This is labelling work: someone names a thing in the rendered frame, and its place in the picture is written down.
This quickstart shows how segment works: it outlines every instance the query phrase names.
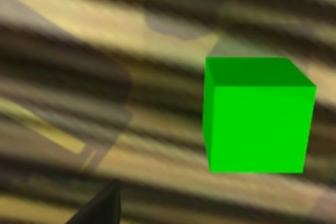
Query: black triangular object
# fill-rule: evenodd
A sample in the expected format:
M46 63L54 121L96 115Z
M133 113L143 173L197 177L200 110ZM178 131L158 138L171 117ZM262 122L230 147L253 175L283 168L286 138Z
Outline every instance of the black triangular object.
M67 224L120 224L120 185L114 180L81 208Z

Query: blurry striped surface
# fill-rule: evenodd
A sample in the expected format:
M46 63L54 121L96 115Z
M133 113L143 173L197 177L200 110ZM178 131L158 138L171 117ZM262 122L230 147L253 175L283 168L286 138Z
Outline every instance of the blurry striped surface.
M127 224L336 222L332 2L0 0L0 223L65 223L116 177ZM318 86L303 175L207 171L208 55Z

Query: cube's top face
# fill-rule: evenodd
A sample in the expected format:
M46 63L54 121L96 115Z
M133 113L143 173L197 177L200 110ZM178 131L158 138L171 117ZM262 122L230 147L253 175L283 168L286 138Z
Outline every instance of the cube's top face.
M216 86L315 87L287 58L206 58Z

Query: cube's front face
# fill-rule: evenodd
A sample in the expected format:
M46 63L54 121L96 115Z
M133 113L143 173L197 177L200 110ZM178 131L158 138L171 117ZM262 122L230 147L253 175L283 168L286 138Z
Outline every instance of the cube's front face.
M226 173L302 173L316 88L287 59L253 61L249 58L242 66L241 59L216 59L215 71L226 71L223 74L211 73L212 65L207 65L210 77L205 80L203 131L209 169ZM255 62L262 65L257 69ZM265 82L262 76L251 76L254 71L260 75L264 67L269 77Z

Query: cube's side face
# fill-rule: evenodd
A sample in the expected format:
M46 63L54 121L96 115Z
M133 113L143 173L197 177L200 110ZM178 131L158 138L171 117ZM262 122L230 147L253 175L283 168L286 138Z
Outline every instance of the cube's side face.
M203 92L203 121L202 130L209 163L211 160L211 143L213 135L213 112L215 85L211 76L209 65L205 66L204 92Z
M306 87L216 87L211 172L302 173L316 94Z

